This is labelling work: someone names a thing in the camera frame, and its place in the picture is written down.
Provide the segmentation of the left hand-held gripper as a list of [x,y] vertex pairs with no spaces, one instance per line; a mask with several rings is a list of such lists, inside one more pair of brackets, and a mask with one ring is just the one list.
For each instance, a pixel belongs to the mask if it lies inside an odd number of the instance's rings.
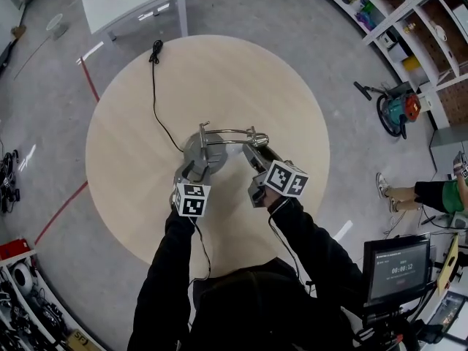
[[198,175],[195,172],[195,161],[191,160],[175,172],[170,204],[179,216],[204,217],[210,191],[210,166],[206,165]]

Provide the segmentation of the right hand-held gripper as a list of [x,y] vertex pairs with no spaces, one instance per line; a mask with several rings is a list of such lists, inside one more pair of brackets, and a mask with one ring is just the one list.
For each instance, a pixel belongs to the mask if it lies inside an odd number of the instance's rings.
[[260,153],[251,145],[243,145],[247,162],[258,174],[252,178],[248,194],[254,208],[264,206],[265,189],[270,188],[285,197],[299,198],[308,183],[309,175],[295,165],[283,162],[270,146],[260,147]]

